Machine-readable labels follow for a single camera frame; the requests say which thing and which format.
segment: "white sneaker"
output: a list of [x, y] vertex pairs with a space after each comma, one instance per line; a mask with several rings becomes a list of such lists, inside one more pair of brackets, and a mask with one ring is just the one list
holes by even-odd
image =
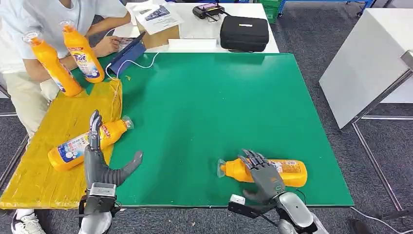
[[13, 216], [12, 233], [13, 234], [46, 234], [38, 223], [35, 213], [23, 216], [20, 220]]

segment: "gray carpet floor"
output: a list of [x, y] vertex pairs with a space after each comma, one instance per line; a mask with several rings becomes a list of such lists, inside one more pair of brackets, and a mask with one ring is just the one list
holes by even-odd
[[[380, 7], [385, 0], [378, 0]], [[307, 84], [311, 98], [336, 155], [343, 176], [347, 182], [355, 207], [367, 214], [382, 214], [394, 211], [373, 167], [368, 160], [352, 128], [340, 131], [334, 121], [328, 103], [318, 80], [344, 42], [357, 21], [355, 14], [360, 4], [335, 3], [288, 3], [284, 16], [272, 25], [277, 45], [281, 52], [293, 53]], [[9, 101], [0, 101], [0, 110], [12, 109]], [[381, 105], [376, 113], [412, 115], [410, 105]], [[413, 123], [395, 121], [360, 121], [359, 127], [397, 198], [403, 207], [412, 206], [413, 169], [411, 152]], [[18, 142], [24, 137], [24, 128], [15, 117], [0, 120], [0, 172], [10, 161]], [[368, 223], [374, 234], [392, 233], [387, 227], [366, 220], [346, 208], [311, 209], [331, 234], [348, 234], [349, 218], [358, 218]], [[39, 219], [48, 234], [77, 233], [75, 210], [41, 210]], [[275, 212], [268, 216], [277, 220]], [[0, 217], [0, 234], [10, 233], [12, 214]], [[398, 230], [413, 226], [413, 220], [406, 218], [389, 222]], [[158, 233], [217, 233], [217, 234], [275, 234], [277, 230], [261, 218], [249, 219], [219, 209], [140, 209], [119, 212], [113, 221], [112, 234], [158, 234]]]

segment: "cardboard box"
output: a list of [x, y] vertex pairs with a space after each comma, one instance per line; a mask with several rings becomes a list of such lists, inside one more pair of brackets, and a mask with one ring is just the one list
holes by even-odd
[[[140, 32], [143, 32], [145, 28], [138, 22], [138, 28]], [[143, 44], [147, 49], [158, 47], [162, 45], [168, 45], [168, 39], [179, 39], [179, 26], [173, 26], [167, 28], [161, 32], [149, 35], [146, 33], [143, 36]]]

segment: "bottle label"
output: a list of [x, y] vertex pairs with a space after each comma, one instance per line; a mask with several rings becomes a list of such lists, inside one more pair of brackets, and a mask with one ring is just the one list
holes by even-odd
[[[111, 133], [109, 132], [106, 125], [100, 126], [99, 129], [100, 143], [106, 138], [111, 138]], [[85, 153], [86, 146], [89, 145], [89, 133], [84, 133], [76, 138], [73, 138], [66, 143], [63, 143], [57, 147], [60, 156], [63, 161], [70, 162], [75, 158], [82, 156]]]
[[70, 53], [75, 59], [79, 69], [83, 72], [86, 78], [98, 78], [100, 73], [96, 68], [96, 64], [93, 62], [92, 58], [87, 54], [79, 51], [78, 48], [69, 48]]
[[67, 141], [57, 147], [60, 157], [65, 162], [70, 162], [85, 153], [86, 146], [89, 145], [89, 135], [84, 133], [74, 139]]
[[[59, 81], [59, 79], [52, 75], [52, 73], [49, 72], [49, 70], [46, 69], [46, 67], [44, 66], [44, 64], [42, 63], [44, 69], [47, 71], [47, 73], [50, 75], [50, 77], [52, 78], [52, 80], [56, 83], [56, 85], [59, 87], [59, 89], [62, 92], [66, 92], [65, 88], [63, 87], [62, 83]], [[60, 65], [63, 67], [64, 70], [66, 70], [66, 72], [72, 77], [72, 79], [75, 79], [75, 77], [73, 76], [72, 72], [69, 71], [69, 69], [67, 69], [62, 63], [60, 63]]]
[[269, 163], [277, 168], [278, 173], [301, 173], [300, 165], [292, 160], [284, 162], [270, 161]]

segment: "beige pants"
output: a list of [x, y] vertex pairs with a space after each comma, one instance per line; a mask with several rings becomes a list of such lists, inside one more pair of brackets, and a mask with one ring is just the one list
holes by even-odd
[[49, 103], [58, 94], [59, 87], [52, 79], [42, 83], [31, 81], [25, 72], [3, 75], [17, 116], [26, 128], [29, 138], [32, 138], [46, 114]]

